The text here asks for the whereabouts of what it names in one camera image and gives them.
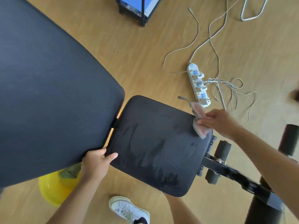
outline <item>person's left hand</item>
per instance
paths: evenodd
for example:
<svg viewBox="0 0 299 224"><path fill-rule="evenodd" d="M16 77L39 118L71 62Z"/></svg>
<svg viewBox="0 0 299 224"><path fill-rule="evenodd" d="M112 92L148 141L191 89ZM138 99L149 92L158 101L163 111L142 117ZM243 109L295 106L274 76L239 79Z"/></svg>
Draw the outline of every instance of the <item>person's left hand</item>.
<svg viewBox="0 0 299 224"><path fill-rule="evenodd" d="M118 154L112 153L104 157L106 148L99 150L88 151L82 159L81 173L82 180L100 181L105 177L108 171L109 164L114 160Z"/></svg>

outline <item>person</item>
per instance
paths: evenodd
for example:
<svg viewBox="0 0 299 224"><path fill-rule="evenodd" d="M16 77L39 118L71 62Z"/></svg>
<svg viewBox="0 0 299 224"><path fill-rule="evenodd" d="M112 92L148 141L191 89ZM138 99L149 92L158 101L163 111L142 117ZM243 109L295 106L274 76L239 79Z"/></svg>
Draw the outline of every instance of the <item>person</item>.
<svg viewBox="0 0 299 224"><path fill-rule="evenodd" d="M234 141L250 158L261 175L284 204L299 218L299 165L243 128L225 110L214 109L199 124L216 130ZM81 224L89 203L116 153L103 158L106 149L89 151L82 160L82 179L47 224ZM181 198L165 194L174 224L200 224ZM131 224L150 224L150 213L136 207L126 197L115 196L109 201L112 211Z"/></svg>

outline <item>shoe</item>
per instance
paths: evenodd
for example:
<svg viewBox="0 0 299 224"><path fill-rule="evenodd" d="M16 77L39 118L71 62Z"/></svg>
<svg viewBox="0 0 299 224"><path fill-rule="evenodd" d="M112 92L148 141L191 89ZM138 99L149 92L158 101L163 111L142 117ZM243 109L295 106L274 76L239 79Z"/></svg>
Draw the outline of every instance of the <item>shoe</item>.
<svg viewBox="0 0 299 224"><path fill-rule="evenodd" d="M147 210L136 207L128 198L124 196L112 197L109 200L109 207L112 211L131 224L141 217L147 221L147 224L150 224L150 213Z"/></svg>

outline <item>wooden floor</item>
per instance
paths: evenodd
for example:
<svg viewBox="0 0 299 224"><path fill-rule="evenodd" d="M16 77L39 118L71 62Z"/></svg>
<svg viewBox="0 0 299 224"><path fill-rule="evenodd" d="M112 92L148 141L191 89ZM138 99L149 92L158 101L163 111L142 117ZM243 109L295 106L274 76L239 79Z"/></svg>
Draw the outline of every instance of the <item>wooden floor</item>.
<svg viewBox="0 0 299 224"><path fill-rule="evenodd" d="M139 94L186 112L190 108L177 96L194 100L188 76L167 73L162 67L163 59L171 50L188 45L196 35L196 21L188 7L199 20L200 34L192 47L169 57L166 66L173 72L186 69L196 45L207 39L208 24L225 11L225 0L162 0L142 28L131 18L120 15L114 0L28 1L95 56L125 89L125 103ZM250 0L247 15L257 13L261 3ZM287 123L299 125L299 104L290 98L291 91L299 88L298 6L299 0L269 0L259 18L240 22L240 1L230 11L224 30L214 39L221 58L220 78L239 77L245 84L242 92L255 90L260 95L246 128L274 147L278 147ZM221 20L216 22L212 30L221 24ZM206 79L216 75L217 59L208 44L196 53L193 62ZM212 86L208 89L208 94L211 93ZM223 93L228 101L230 91L224 89ZM246 109L253 98L240 97L236 118L242 124L247 120ZM221 102L212 100L206 111L213 108L222 108ZM258 171L235 144L228 164L259 180ZM160 191L113 167L100 184L84 223L125 223L108 207L109 198L117 194L147 209L151 223L172 223L168 203ZM211 224L243 223L251 198L228 179L221 178L217 185L209 185L204 177L196 177L183 200L203 224ZM1 223L46 223L55 210L41 197L37 179L8 187L1 195ZM288 223L298 223L289 211L286 216Z"/></svg>

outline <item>metal chair leg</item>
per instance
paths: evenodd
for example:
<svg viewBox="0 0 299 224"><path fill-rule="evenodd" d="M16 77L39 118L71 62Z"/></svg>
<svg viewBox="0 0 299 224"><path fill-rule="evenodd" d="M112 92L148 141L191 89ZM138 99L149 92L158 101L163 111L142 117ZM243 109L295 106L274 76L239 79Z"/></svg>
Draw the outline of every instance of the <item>metal chair leg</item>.
<svg viewBox="0 0 299 224"><path fill-rule="evenodd" d="M247 0L245 0L243 8L242 8L242 11L241 11L241 16L240 16L241 21L248 21L248 20L252 20L252 19L255 19L255 18L259 17L262 14L262 12L263 12L263 10L264 10L264 8L266 6L267 1L268 0L264 1L263 6L261 8L261 11L260 11L260 13L258 15L254 16L254 17L251 17L251 18L243 18L243 14L244 14L245 7L246 7L246 4L247 4Z"/></svg>

